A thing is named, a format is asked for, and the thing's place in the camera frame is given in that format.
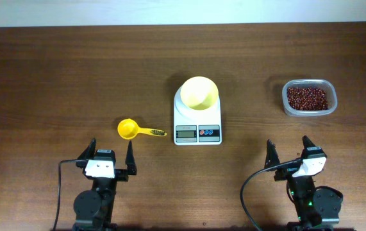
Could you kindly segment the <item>yellow measuring scoop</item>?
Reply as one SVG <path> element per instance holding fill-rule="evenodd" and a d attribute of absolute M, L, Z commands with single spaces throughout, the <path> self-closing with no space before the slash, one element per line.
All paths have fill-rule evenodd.
<path fill-rule="evenodd" d="M 165 137 L 167 133 L 154 128 L 142 128 L 132 119 L 123 119 L 117 126 L 118 134 L 126 140 L 134 139 L 138 134 Z"/>

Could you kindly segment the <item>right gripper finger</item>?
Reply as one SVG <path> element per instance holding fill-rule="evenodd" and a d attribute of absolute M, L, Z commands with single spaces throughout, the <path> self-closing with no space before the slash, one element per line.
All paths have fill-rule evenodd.
<path fill-rule="evenodd" d="M 276 151 L 275 144 L 269 139 L 267 140 L 266 157 L 264 163 L 264 169 L 267 171 L 274 171 L 275 166 L 280 164 L 278 153 Z"/>
<path fill-rule="evenodd" d="M 305 150 L 309 151 L 309 150 L 314 150 L 315 149 L 314 143 L 308 138 L 307 135 L 303 136 L 302 142 L 303 142 L 303 146 L 304 146 Z"/>

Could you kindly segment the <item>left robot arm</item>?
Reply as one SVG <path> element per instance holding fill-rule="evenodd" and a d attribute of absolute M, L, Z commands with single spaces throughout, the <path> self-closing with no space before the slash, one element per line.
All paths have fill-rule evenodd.
<path fill-rule="evenodd" d="M 117 183 L 127 182 L 137 174 L 132 142 L 128 143 L 125 169 L 115 167 L 113 150 L 97 149 L 96 144 L 96 139 L 92 139 L 76 159 L 76 166 L 92 181 L 92 188 L 79 193 L 74 200 L 76 219 L 72 229 L 75 231 L 116 230 L 112 213 Z"/>

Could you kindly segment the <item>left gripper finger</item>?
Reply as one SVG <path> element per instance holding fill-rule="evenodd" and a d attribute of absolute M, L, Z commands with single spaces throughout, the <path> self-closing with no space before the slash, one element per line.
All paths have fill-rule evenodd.
<path fill-rule="evenodd" d="M 129 141 L 127 153 L 126 153 L 126 166 L 128 175 L 136 175 L 137 174 L 137 165 L 135 163 L 135 158 L 133 154 L 133 145 L 132 141 Z"/>
<path fill-rule="evenodd" d="M 78 157 L 78 160 L 89 160 L 91 159 L 96 152 L 96 138 L 92 138 L 90 144 L 86 147 L 86 149 L 81 153 Z"/>

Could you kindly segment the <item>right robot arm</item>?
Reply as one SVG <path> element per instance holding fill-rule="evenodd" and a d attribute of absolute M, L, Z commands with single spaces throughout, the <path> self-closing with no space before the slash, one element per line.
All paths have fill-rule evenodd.
<path fill-rule="evenodd" d="M 268 140 L 264 168 L 275 172 L 276 182 L 287 182 L 288 198 L 298 217 L 297 222 L 287 224 L 287 230 L 333 230 L 340 221 L 343 194 L 328 186 L 315 186 L 313 177 L 324 169 L 327 155 L 307 136 L 302 141 L 301 156 L 281 163 L 275 145 Z"/>

